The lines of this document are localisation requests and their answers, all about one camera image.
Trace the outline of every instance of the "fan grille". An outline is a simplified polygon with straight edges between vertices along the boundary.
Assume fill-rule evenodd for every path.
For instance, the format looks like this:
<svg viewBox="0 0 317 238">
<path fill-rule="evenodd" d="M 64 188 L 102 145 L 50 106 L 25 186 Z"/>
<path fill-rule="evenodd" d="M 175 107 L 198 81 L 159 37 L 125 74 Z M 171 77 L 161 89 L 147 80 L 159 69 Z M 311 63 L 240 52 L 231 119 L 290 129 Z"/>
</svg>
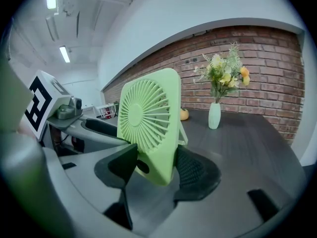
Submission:
<svg viewBox="0 0 317 238">
<path fill-rule="evenodd" d="M 162 87 L 150 79 L 139 80 L 127 91 L 120 107 L 123 138 L 137 143 L 139 152 L 155 150 L 165 139 L 170 122 L 170 106 Z"/>
</svg>

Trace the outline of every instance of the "green desk fan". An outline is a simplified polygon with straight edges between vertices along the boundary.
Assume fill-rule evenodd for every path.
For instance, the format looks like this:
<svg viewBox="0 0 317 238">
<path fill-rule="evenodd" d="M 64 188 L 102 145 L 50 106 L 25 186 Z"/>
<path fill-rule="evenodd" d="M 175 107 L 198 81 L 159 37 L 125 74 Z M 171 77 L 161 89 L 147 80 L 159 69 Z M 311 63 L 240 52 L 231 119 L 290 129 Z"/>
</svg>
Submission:
<svg viewBox="0 0 317 238">
<path fill-rule="evenodd" d="M 121 91 L 117 137 L 137 143 L 136 171 L 158 185 L 170 183 L 176 148 L 188 142 L 180 98 L 181 80 L 171 68 L 126 83 Z"/>
</svg>

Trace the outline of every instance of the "yellow flower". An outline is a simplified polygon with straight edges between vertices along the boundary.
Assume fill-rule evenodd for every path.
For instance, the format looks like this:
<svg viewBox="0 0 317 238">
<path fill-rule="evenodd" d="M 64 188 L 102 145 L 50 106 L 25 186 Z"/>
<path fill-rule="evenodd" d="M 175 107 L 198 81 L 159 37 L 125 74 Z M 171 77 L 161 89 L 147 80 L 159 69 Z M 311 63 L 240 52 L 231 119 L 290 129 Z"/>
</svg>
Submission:
<svg viewBox="0 0 317 238">
<path fill-rule="evenodd" d="M 228 84 L 228 87 L 238 87 L 239 82 L 237 80 L 238 79 L 236 77 L 232 77 L 231 81 Z"/>
<path fill-rule="evenodd" d="M 242 83 L 243 83 L 245 86 L 248 86 L 249 83 L 250 83 L 250 77 L 249 77 L 249 76 L 243 77 Z"/>
<path fill-rule="evenodd" d="M 219 82 L 224 85 L 225 83 L 230 82 L 230 80 L 231 80 L 231 75 L 230 75 L 229 73 L 225 73 L 225 74 L 222 76 L 222 79 L 219 80 Z"/>
<path fill-rule="evenodd" d="M 220 55 L 218 54 L 213 55 L 211 60 L 211 65 L 214 68 L 220 68 L 223 65 L 223 63 L 224 63 L 224 60 L 220 57 Z"/>
<path fill-rule="evenodd" d="M 245 68 L 245 67 L 241 67 L 241 68 L 240 68 L 240 73 L 241 73 L 241 75 L 242 75 L 243 77 L 249 76 L 249 70 L 248 70 L 247 68 Z"/>
</svg>

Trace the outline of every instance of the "black plastic part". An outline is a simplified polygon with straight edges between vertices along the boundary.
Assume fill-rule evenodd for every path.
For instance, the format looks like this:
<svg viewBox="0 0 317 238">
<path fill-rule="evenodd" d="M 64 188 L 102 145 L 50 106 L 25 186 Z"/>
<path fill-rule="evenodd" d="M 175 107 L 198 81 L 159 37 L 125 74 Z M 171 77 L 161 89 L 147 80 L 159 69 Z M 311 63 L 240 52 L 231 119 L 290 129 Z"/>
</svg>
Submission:
<svg viewBox="0 0 317 238">
<path fill-rule="evenodd" d="M 262 189 L 250 190 L 248 191 L 248 196 L 257 208 L 257 211 L 264 222 L 268 221 L 278 213 L 279 209 Z"/>
<path fill-rule="evenodd" d="M 176 150 L 176 168 L 180 189 L 174 201 L 198 201 L 204 199 L 219 185 L 221 172 L 217 165 L 179 145 Z"/>
<path fill-rule="evenodd" d="M 114 138 L 117 138 L 119 140 L 123 140 L 125 142 L 130 143 L 129 141 L 126 141 L 122 138 L 117 137 L 117 127 L 116 126 L 99 121 L 97 119 L 83 120 L 83 122 L 81 123 L 81 126 L 86 130 L 98 133 L 100 135 L 114 137 Z"/>
<path fill-rule="evenodd" d="M 64 168 L 64 170 L 66 169 L 70 169 L 70 168 L 73 168 L 73 167 L 76 167 L 77 165 L 75 163 L 72 163 L 72 162 L 69 162 L 69 163 L 65 163 L 62 165 L 62 167 Z"/>
<path fill-rule="evenodd" d="M 137 161 L 137 167 L 138 167 L 143 173 L 148 174 L 148 173 L 150 172 L 149 166 L 148 166 L 145 162 L 143 162 L 143 161 L 138 160 L 138 161 Z"/>
<path fill-rule="evenodd" d="M 133 144 L 99 160 L 94 169 L 96 176 L 106 186 L 122 190 L 119 202 L 112 204 L 105 211 L 105 215 L 130 230 L 132 229 L 132 220 L 127 204 L 125 186 L 135 170 L 137 159 L 138 147 L 137 144 Z"/>
</svg>

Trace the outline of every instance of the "small pumpkin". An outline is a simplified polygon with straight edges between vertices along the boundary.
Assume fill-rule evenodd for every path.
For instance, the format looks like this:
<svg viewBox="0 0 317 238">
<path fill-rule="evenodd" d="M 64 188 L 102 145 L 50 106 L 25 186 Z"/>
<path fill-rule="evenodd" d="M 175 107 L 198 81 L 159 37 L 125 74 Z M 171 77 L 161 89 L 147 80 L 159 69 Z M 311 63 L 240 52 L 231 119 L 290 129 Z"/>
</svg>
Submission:
<svg viewBox="0 0 317 238">
<path fill-rule="evenodd" d="M 181 109 L 180 109 L 180 120 L 181 120 L 181 121 L 187 120 L 188 117 L 189 117 L 188 110 L 181 108 Z"/>
</svg>

